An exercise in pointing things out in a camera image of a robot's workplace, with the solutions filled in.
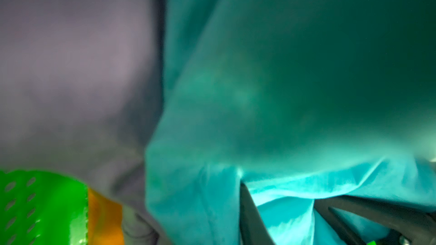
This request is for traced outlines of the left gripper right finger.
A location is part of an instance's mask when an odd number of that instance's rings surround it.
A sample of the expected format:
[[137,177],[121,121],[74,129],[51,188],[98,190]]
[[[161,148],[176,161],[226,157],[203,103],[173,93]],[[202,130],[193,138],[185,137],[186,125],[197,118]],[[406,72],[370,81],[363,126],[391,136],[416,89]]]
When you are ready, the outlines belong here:
[[318,199],[314,208],[347,245],[365,242],[335,210],[349,212],[390,229],[377,245],[434,245],[436,214],[368,198],[338,196]]

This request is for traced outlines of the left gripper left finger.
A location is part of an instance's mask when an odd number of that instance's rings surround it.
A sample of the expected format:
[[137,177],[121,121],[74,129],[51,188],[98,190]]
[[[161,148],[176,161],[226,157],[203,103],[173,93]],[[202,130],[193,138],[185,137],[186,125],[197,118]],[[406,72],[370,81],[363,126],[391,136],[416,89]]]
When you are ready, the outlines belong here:
[[246,185],[240,186],[240,233],[243,245],[274,245]]

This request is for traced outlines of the orange pants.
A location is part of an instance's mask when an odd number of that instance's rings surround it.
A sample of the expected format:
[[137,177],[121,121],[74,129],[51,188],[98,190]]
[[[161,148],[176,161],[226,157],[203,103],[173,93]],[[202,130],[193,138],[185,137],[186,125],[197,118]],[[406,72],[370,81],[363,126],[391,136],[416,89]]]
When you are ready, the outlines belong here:
[[88,244],[124,245],[121,230],[122,207],[88,189]]

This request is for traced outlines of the teal pants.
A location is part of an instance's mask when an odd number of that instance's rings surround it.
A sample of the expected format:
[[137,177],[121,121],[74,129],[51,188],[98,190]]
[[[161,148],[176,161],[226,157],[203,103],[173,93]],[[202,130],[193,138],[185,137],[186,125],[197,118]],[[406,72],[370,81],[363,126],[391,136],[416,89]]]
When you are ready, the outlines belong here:
[[436,0],[166,0],[146,207],[236,245],[245,183],[279,245],[339,245],[315,201],[436,208]]

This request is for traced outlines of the green plastic basket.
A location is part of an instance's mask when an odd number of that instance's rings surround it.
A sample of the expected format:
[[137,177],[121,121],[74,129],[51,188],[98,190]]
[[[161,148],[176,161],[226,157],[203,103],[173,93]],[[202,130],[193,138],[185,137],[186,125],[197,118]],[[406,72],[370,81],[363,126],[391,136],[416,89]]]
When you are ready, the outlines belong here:
[[41,171],[1,172],[2,245],[86,245],[88,190]]

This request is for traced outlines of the purple pants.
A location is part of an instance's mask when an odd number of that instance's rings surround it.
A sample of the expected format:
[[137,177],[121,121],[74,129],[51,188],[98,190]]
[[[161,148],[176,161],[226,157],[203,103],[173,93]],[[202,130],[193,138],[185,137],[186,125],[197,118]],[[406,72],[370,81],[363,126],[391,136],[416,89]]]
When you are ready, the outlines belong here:
[[1,169],[77,178],[162,245],[144,149],[162,112],[165,0],[1,0]]

